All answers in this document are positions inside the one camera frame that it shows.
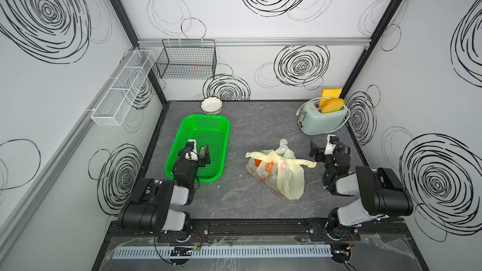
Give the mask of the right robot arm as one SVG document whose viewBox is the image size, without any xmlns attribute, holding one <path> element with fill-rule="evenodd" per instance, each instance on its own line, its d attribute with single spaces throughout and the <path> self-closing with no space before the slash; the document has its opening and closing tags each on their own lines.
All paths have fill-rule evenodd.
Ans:
<svg viewBox="0 0 482 271">
<path fill-rule="evenodd" d="M 334 208 L 325 223 L 332 240 L 341 240 L 362 224 L 382 218 L 407 217 L 414 204 L 404 185 L 390 168 L 351 168 L 351 148 L 329 135 L 325 148 L 310 142 L 309 156 L 323 163 L 323 186 L 334 196 L 359 196 L 344 207 Z"/>
</svg>

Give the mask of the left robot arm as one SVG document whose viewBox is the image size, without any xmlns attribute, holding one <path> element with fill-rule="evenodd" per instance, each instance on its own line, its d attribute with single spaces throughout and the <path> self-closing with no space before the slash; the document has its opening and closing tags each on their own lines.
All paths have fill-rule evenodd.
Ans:
<svg viewBox="0 0 482 271">
<path fill-rule="evenodd" d="M 180 242 L 190 239 L 193 229 L 189 214 L 173 210 L 171 206 L 192 203 L 200 187 L 198 171 L 211 163 L 209 146 L 196 149 L 196 145 L 196 141 L 190 139 L 178 152 L 171 170 L 173 179 L 142 178 L 135 184 L 118 215 L 118 226 L 135 232 L 172 233 Z"/>
</svg>

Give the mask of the yellow plastic bag with oranges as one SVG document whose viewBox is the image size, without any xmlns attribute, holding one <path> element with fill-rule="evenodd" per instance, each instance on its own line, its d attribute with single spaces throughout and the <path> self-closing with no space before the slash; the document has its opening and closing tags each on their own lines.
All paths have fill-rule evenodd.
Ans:
<svg viewBox="0 0 482 271">
<path fill-rule="evenodd" d="M 298 159 L 286 139 L 281 139 L 275 150 L 249 152 L 246 158 L 249 160 L 246 165 L 249 173 L 289 200 L 298 200 L 305 192 L 303 168 L 313 169 L 317 165 L 316 162 Z"/>
</svg>

